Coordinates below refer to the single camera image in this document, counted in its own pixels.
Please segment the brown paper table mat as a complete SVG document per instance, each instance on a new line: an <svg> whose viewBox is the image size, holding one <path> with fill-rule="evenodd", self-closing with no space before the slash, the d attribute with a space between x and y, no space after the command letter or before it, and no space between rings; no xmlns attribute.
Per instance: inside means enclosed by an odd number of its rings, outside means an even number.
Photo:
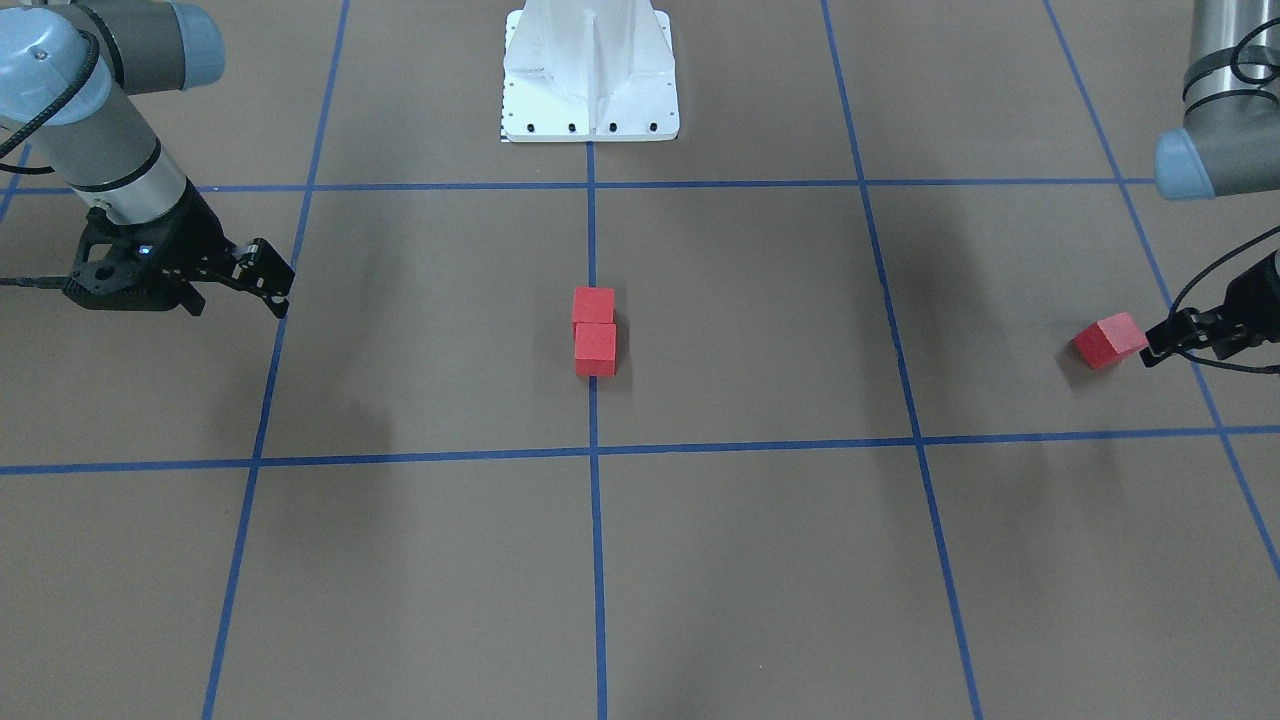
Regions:
<svg viewBox="0 0 1280 720"><path fill-rule="evenodd" d="M663 8L671 142L503 143L512 1L209 1L138 105L201 187L1147 181L1193 10ZM1071 347L1276 193L204 192L285 322L3 291L5 719L1277 716L1277 380Z"/></svg>

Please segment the red block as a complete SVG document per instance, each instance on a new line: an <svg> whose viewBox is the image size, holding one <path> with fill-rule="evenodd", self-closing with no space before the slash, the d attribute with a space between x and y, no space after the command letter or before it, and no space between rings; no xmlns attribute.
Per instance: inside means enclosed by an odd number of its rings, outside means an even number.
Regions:
<svg viewBox="0 0 1280 720"><path fill-rule="evenodd" d="M1102 318L1071 338L1071 347L1092 370L1101 372L1148 346L1146 332L1129 313Z"/></svg>
<svg viewBox="0 0 1280 720"><path fill-rule="evenodd" d="M573 370L580 377L612 378L618 366L618 327L614 323L573 325Z"/></svg>
<svg viewBox="0 0 1280 720"><path fill-rule="evenodd" d="M614 324L616 291L608 287L580 286L573 290L571 325Z"/></svg>

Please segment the white pedestal column base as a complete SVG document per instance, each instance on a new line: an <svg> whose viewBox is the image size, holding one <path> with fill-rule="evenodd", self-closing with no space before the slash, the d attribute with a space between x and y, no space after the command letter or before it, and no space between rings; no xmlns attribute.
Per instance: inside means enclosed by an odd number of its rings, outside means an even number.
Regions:
<svg viewBox="0 0 1280 720"><path fill-rule="evenodd" d="M680 135L672 22L649 1L526 1L504 20L503 70L506 142Z"/></svg>

